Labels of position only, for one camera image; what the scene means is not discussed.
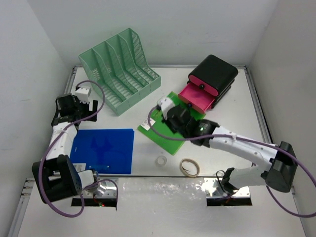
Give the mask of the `pink drawer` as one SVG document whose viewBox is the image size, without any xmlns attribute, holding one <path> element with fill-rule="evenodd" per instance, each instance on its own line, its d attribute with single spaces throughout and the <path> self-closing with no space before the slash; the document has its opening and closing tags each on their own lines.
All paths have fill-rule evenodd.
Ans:
<svg viewBox="0 0 316 237">
<path fill-rule="evenodd" d="M 191 104 L 192 108 L 201 114 L 205 114 L 215 101 L 214 96 L 191 82 L 183 88 L 178 97 L 186 104 Z"/>
<path fill-rule="evenodd" d="M 218 96 L 219 95 L 217 89 L 215 89 L 214 87 L 210 86 L 206 82 L 200 80 L 196 76 L 190 75 L 189 76 L 189 81 L 192 82 L 193 84 L 197 85 L 200 89 L 205 90 L 206 92 L 208 92 L 212 96 Z"/>
</svg>

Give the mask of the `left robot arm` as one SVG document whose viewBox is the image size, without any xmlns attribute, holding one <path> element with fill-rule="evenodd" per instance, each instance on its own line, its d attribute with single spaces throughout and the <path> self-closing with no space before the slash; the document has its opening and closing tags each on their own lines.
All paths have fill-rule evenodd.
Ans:
<svg viewBox="0 0 316 237">
<path fill-rule="evenodd" d="M 58 96 L 55 100 L 56 111 L 51 122 L 53 127 L 51 141 L 54 141 L 58 135 L 61 137 L 48 152 L 42 170 L 43 190 L 50 202 L 74 197 L 80 194 L 85 186 L 94 182 L 91 170 L 78 172 L 70 160 L 80 123 L 77 122 L 66 132 L 62 132 L 73 121 L 88 117 L 97 111 L 98 101 L 92 101 L 92 110 L 89 109 L 89 104 L 87 92 L 69 93 Z"/>
</svg>

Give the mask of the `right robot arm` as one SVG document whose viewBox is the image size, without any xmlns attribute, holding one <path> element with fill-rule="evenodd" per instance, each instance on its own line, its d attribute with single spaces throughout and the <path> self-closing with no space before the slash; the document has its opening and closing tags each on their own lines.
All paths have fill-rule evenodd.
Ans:
<svg viewBox="0 0 316 237">
<path fill-rule="evenodd" d="M 250 141 L 213 121 L 195 119 L 189 109 L 180 105 L 160 106 L 159 110 L 162 121 L 173 133 L 181 134 L 197 146 L 222 150 L 254 164 L 244 169 L 228 168 L 216 183 L 218 194 L 231 196 L 242 187 L 263 185 L 282 193 L 290 192 L 297 163 L 289 157 L 295 155 L 289 143 L 274 145 Z"/>
</svg>

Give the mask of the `pink top drawer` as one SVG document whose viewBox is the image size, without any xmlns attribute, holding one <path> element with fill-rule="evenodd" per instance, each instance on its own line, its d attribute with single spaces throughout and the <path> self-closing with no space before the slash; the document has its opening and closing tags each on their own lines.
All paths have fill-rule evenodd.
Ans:
<svg viewBox="0 0 316 237">
<path fill-rule="evenodd" d="M 192 82 L 193 84 L 197 85 L 200 89 L 205 90 L 206 92 L 208 92 L 212 96 L 218 96 L 219 95 L 217 89 L 215 89 L 214 87 L 210 86 L 206 82 L 200 80 L 196 76 L 190 75 L 189 76 L 189 81 Z"/>
</svg>

